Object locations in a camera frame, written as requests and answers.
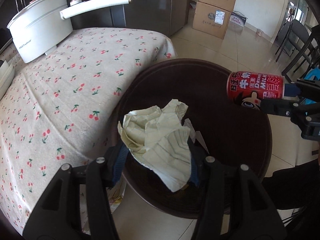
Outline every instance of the round tray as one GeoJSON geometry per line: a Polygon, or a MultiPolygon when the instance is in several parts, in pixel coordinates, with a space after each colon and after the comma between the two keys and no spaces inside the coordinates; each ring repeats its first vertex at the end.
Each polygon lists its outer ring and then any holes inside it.
{"type": "MultiPolygon", "coordinates": [[[[222,164],[249,165],[262,179],[268,168],[272,135],[268,116],[258,110],[234,105],[227,97],[230,71],[211,62],[174,59],[153,65],[132,82],[118,105],[118,120],[129,111],[157,105],[163,108],[175,98],[189,106],[190,118],[199,130],[210,155],[222,164]]],[[[190,183],[171,192],[159,177],[128,155],[124,177],[140,197],[173,216],[197,219],[204,188],[190,183]]],[[[225,207],[230,204],[226,184],[225,207]]]]}

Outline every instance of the crumpled napkin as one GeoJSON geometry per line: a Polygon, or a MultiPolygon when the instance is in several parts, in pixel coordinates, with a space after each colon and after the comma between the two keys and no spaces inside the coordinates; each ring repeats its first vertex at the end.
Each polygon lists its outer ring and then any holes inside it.
{"type": "Polygon", "coordinates": [[[118,132],[132,156],[156,173],[175,192],[191,175],[191,153],[188,146],[190,128],[181,120],[188,106],[172,99],[163,109],[152,106],[131,111],[124,116],[118,132]]]}

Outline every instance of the tablecloth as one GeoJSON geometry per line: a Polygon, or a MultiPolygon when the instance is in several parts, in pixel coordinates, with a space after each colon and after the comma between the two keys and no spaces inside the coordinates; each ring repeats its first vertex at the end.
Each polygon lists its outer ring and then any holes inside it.
{"type": "Polygon", "coordinates": [[[0,55],[15,68],[0,100],[0,209],[21,234],[63,163],[104,155],[109,117],[135,76],[175,57],[169,38],[145,30],[76,30],[57,47],[28,64],[13,44],[0,55]]]}

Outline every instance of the floor tile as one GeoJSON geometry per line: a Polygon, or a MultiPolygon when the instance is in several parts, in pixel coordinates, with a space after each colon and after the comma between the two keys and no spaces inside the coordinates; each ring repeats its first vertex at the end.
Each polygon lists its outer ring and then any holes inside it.
{"type": "Polygon", "coordinates": [[[257,71],[266,60],[272,44],[265,38],[256,35],[252,30],[244,27],[241,34],[236,33],[238,62],[257,71]]]}
{"type": "Polygon", "coordinates": [[[193,220],[187,230],[183,233],[183,235],[179,238],[179,240],[190,240],[193,234],[193,231],[196,227],[197,220],[193,220]]]}
{"type": "Polygon", "coordinates": [[[250,68],[247,68],[246,66],[238,63],[238,71],[247,71],[247,72],[252,72],[250,68]]]}
{"type": "Polygon", "coordinates": [[[266,177],[271,177],[272,173],[274,171],[282,170],[282,169],[287,169],[287,168],[292,168],[293,166],[289,163],[286,163],[285,161],[281,160],[275,155],[271,155],[271,160],[270,164],[266,173],[266,177]]]}
{"type": "Polygon", "coordinates": [[[288,217],[291,217],[292,212],[293,212],[293,209],[281,210],[281,214],[280,214],[281,219],[283,220],[288,217]]]}
{"type": "Polygon", "coordinates": [[[268,115],[272,132],[272,154],[295,166],[300,133],[290,118],[268,115]]]}
{"type": "Polygon", "coordinates": [[[318,142],[316,142],[316,141],[312,142],[312,150],[313,151],[319,150],[319,143],[318,142]]]}
{"type": "Polygon", "coordinates": [[[215,57],[213,58],[213,62],[233,72],[238,71],[238,63],[233,59],[226,57],[220,53],[217,53],[215,55],[215,57]]]}
{"type": "MultiPolygon", "coordinates": [[[[301,134],[298,127],[295,127],[297,133],[301,134]]],[[[302,139],[301,136],[297,137],[297,160],[296,165],[311,162],[318,158],[318,155],[312,155],[312,144],[310,140],[302,139]]]]}
{"type": "MultiPolygon", "coordinates": [[[[229,229],[230,215],[223,215],[222,226],[221,226],[221,235],[228,232],[229,229]]],[[[195,229],[197,220],[193,220],[187,230],[179,238],[179,240],[190,240],[195,229]]]]}
{"type": "Polygon", "coordinates": [[[212,49],[178,37],[172,37],[171,41],[179,58],[197,58],[213,62],[217,54],[217,52],[212,49]]]}
{"type": "Polygon", "coordinates": [[[113,218],[121,240],[178,240],[192,222],[153,208],[129,186],[113,218]]]}
{"type": "Polygon", "coordinates": [[[188,24],[171,38],[177,37],[191,41],[192,43],[207,47],[237,61],[236,34],[233,23],[229,23],[224,39],[219,39],[213,35],[193,29],[192,22],[193,16],[192,12],[190,12],[188,24]]]}

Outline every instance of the white appliance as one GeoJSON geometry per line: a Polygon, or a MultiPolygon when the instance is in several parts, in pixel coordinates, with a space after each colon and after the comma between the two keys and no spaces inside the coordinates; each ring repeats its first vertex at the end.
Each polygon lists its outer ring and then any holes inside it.
{"type": "Polygon", "coordinates": [[[70,17],[131,0],[36,0],[9,22],[13,42],[25,63],[50,54],[72,31],[70,17]]]}

